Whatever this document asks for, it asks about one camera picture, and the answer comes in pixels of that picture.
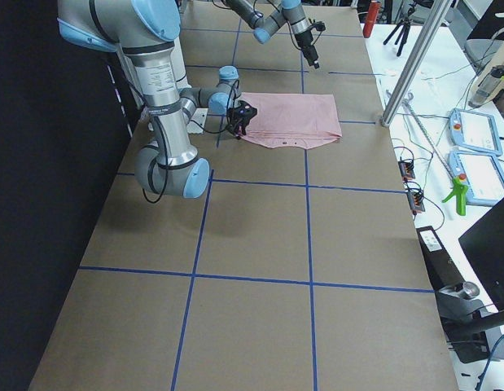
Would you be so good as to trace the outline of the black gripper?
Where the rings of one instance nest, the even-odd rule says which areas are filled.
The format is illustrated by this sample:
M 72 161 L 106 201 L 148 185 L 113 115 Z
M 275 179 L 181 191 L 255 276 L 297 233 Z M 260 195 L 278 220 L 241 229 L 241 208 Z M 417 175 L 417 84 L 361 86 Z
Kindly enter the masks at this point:
M 308 65 L 315 69 L 320 67 L 318 53 L 313 44 L 313 34 L 311 31 L 304 31 L 296 35 L 296 43 L 305 57 Z
M 242 137 L 246 134 L 246 127 L 252 119 L 251 114 L 245 112 L 234 112 L 230 116 L 228 132 L 235 137 Z

